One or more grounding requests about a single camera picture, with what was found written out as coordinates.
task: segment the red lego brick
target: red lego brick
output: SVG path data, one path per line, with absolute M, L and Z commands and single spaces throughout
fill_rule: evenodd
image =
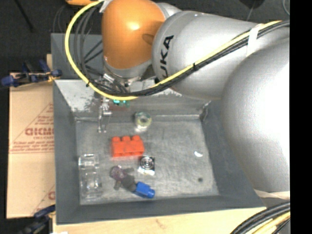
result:
M 140 156 L 144 153 L 145 148 L 139 135 L 115 136 L 111 142 L 112 157 Z

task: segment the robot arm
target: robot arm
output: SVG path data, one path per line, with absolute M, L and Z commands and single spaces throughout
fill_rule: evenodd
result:
M 123 92 L 97 86 L 73 62 L 68 37 L 77 18 L 65 49 L 90 87 L 121 100 L 168 88 L 221 100 L 228 141 L 255 191 L 266 206 L 289 200 L 289 22 L 257 25 L 150 0 L 113 0 L 102 18 L 104 71 L 129 87 L 152 67 L 159 81 Z

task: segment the blue plastic part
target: blue plastic part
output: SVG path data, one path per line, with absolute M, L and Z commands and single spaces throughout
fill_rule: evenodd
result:
M 51 75 L 53 77 L 60 77 L 62 75 L 62 71 L 60 69 L 52 70 Z
M 39 65 L 40 65 L 40 68 L 43 70 L 43 72 L 45 73 L 50 72 L 50 68 L 48 64 L 43 59 L 39 60 Z
M 31 75 L 30 80 L 31 80 L 31 82 L 38 82 L 38 77 L 35 75 Z
M 153 198 L 155 196 L 155 191 L 151 187 L 142 182 L 136 184 L 135 194 L 141 197 Z
M 4 87 L 11 87 L 11 86 L 18 87 L 19 86 L 18 80 L 14 79 L 13 76 L 3 77 L 1 79 L 1 84 Z
M 54 212 L 55 211 L 55 205 L 51 205 L 51 206 L 48 206 L 38 212 L 36 212 L 34 214 L 34 218 L 40 218 L 40 217 L 43 217 L 51 212 Z

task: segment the cable tie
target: cable tie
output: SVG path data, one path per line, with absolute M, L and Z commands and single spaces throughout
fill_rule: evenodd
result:
M 104 3 L 103 3 L 103 5 L 102 5 L 102 7 L 100 8 L 99 12 L 100 12 L 100 13 L 103 13 L 104 10 L 106 9 L 107 5 L 108 5 L 111 1 L 113 1 L 113 0 L 104 0 Z
M 258 32 L 262 25 L 263 23 L 257 24 L 255 27 L 253 27 L 250 30 L 248 44 L 247 44 L 247 53 L 246 53 L 247 57 L 250 56 L 255 50 L 255 46 L 256 46 L 255 43 L 257 41 Z

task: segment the black cable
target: black cable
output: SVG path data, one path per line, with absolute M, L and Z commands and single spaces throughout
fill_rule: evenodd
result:
M 99 47 L 100 45 L 101 45 L 101 43 L 102 43 L 102 39 L 96 44 L 96 45 L 94 45 L 90 50 L 89 50 L 89 52 L 84 56 L 84 58 L 86 59 L 89 55 L 91 55 L 91 53 L 97 48 L 97 47 Z
M 90 18 L 91 18 L 91 16 L 92 16 L 92 14 L 96 11 L 96 9 L 97 9 L 97 7 L 94 7 L 94 8 L 92 8 L 92 9 L 90 9 L 89 12 L 87 12 L 87 13 L 83 16 L 82 20 L 80 21 L 80 22 L 83 22 L 83 23 L 82 23 L 82 28 L 81 28 L 81 33 L 80 33 L 80 42 L 79 42 L 79 44 L 80 44 L 80 57 L 83 57 L 83 56 L 84 56 L 84 48 L 83 48 L 83 46 L 84 46 L 84 41 L 85 41 L 85 34 L 84 34 L 84 32 L 85 32 L 85 29 L 86 29 L 86 25 L 88 24 L 88 22 L 89 22 L 89 20 L 90 20 Z M 80 66 L 81 66 L 81 69 L 82 69 L 83 73 L 84 73 L 85 76 L 89 79 L 89 81 L 90 81 L 91 83 L 96 84 L 98 87 L 101 87 L 101 86 L 102 86 L 101 84 L 99 84 L 98 82 L 94 81 L 94 80 L 89 76 L 88 71 L 87 71 L 87 69 L 86 69 L 86 60 L 85 60 L 85 58 L 81 58 L 81 60 L 80 60 Z M 113 82 L 111 82 L 111 83 L 112 83 L 113 85 L 115 85 L 115 86 L 120 90 L 120 91 L 114 90 L 114 91 L 116 91 L 117 93 L 120 93 L 120 92 L 127 93 L 126 88 L 125 88 L 124 86 L 122 86 L 122 84 L 121 84 L 120 82 L 118 82 L 116 79 L 115 79 Z
M 89 57 L 88 59 L 86 59 L 84 62 L 88 63 L 89 61 L 93 60 L 94 58 L 98 57 L 101 53 L 103 53 L 103 50 L 100 50 L 98 52 L 96 52 L 94 55 L 92 55 L 91 57 Z
M 265 221 L 290 211 L 290 201 L 266 208 L 238 225 L 230 234 L 245 234 Z
M 288 218 L 287 220 L 285 220 L 284 222 L 282 222 L 277 229 L 272 232 L 271 234 L 278 234 L 281 230 L 283 230 L 285 228 L 285 226 L 289 223 L 289 221 L 291 220 L 291 218 Z
M 283 22 L 280 22 L 280 23 L 277 23 L 277 24 L 274 24 L 272 26 L 269 26 L 265 29 L 262 29 L 258 32 L 258 35 L 257 35 L 257 38 L 273 31 L 273 30 L 276 30 L 278 28 L 281 28 L 281 27 L 285 27 L 285 26 L 288 26 L 290 24 L 289 21 L 283 21 Z M 114 94 L 114 95 L 119 95 L 119 96 L 150 96 L 150 95 L 153 95 L 153 94 L 156 94 L 156 93 L 159 93 L 171 86 L 173 86 L 174 84 L 178 83 L 179 81 L 183 80 L 184 78 L 186 78 L 187 76 L 189 76 L 190 74 L 194 73 L 195 71 L 199 70 L 200 68 L 206 66 L 207 64 L 210 64 L 212 63 L 213 61 L 245 46 L 248 44 L 248 39 L 249 39 L 249 36 L 245 37 L 244 39 L 234 43 L 233 45 L 231 45 L 230 47 L 224 49 L 223 51 L 219 52 L 218 54 L 198 63 L 197 65 L 194 65 L 191 69 L 189 69 L 188 71 L 186 71 L 185 73 L 183 73 L 182 75 L 172 79 L 171 81 L 165 83 L 165 84 L 162 84 L 162 85 L 159 85 L 159 86 L 156 86 L 154 88 L 149 88 L 149 89 L 145 89 L 145 90 L 141 90 L 141 91 L 138 91 L 138 92 L 132 92 L 132 93 L 127 93 L 127 94 Z
M 94 13 L 95 10 L 90 10 L 89 13 L 92 14 Z M 258 32 L 258 35 L 257 35 L 257 38 L 273 31 L 273 30 L 276 30 L 278 28 L 281 28 L 281 27 L 285 27 L 285 26 L 289 26 L 290 25 L 290 21 L 282 21 L 282 22 L 278 22 L 276 24 L 273 24 L 267 28 L 264 28 L 262 30 L 260 30 Z M 81 30 L 81 35 L 84 35 L 84 32 L 85 32 L 85 27 L 82 28 Z M 164 83 L 164 84 L 159 84 L 159 85 L 156 85 L 155 87 L 153 88 L 148 88 L 148 89 L 145 89 L 145 90 L 141 90 L 141 91 L 137 91 L 137 92 L 128 92 L 128 93 L 122 93 L 122 92 L 117 92 L 117 93 L 111 93 L 111 92 L 108 92 L 108 91 L 105 91 L 105 90 L 101 90 L 100 87 L 98 87 L 98 89 L 100 89 L 101 91 L 107 93 L 107 94 L 110 94 L 110 95 L 117 95 L 117 96 L 136 96 L 136 97 L 139 97 L 139 96 L 150 96 L 150 95 L 153 95 L 153 94 L 156 94 L 156 93 L 159 93 L 169 87 L 172 87 L 174 84 L 178 83 L 179 81 L 183 80 L 184 78 L 186 78 L 187 76 L 189 76 L 190 74 L 192 74 L 193 72 L 197 71 L 198 69 L 206 66 L 207 64 L 245 46 L 248 44 L 248 39 L 249 39 L 249 36 L 246 36 L 245 38 L 241 39 L 240 41 L 232 44 L 231 46 L 229 46 L 228 48 L 224 49 L 223 51 L 220 51 L 218 54 L 214 55 L 213 57 L 210 57 L 204 61 L 202 61 L 201 63 L 198 63 L 197 65 L 194 65 L 192 68 L 190 68 L 188 71 L 184 72 L 183 74 L 181 74 L 180 76 Z M 81 54 L 81 50 L 83 49 L 83 41 L 80 41 L 80 54 Z M 82 68 L 84 69 L 84 65 L 85 65 L 85 60 L 84 58 L 81 59 L 81 65 L 82 65 Z M 88 75 L 88 72 L 86 71 L 86 77 L 89 79 L 89 81 L 91 83 L 92 80 L 89 78 L 90 76 Z

